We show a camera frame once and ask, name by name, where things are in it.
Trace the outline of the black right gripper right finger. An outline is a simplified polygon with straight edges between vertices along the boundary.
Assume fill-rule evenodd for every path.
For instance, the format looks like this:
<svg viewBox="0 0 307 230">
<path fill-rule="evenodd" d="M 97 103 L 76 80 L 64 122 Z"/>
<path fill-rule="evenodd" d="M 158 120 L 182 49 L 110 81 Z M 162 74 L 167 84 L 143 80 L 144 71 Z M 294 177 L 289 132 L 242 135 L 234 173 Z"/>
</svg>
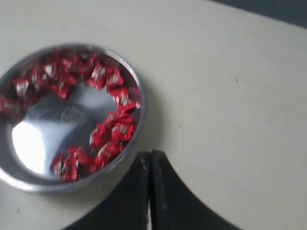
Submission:
<svg viewBox="0 0 307 230">
<path fill-rule="evenodd" d="M 151 153 L 153 230 L 237 230 L 202 203 L 180 179 L 163 151 Z"/>
</svg>

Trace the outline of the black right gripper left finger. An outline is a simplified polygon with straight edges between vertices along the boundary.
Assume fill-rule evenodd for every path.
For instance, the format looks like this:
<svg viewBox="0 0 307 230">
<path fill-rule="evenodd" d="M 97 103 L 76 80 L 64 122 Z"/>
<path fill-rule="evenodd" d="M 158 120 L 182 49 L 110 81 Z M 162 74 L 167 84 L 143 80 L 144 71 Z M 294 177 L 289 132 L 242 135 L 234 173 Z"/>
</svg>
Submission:
<svg viewBox="0 0 307 230">
<path fill-rule="evenodd" d="M 66 230 L 145 230 L 148 221 L 151 154 L 138 152 L 113 191 Z"/>
</svg>

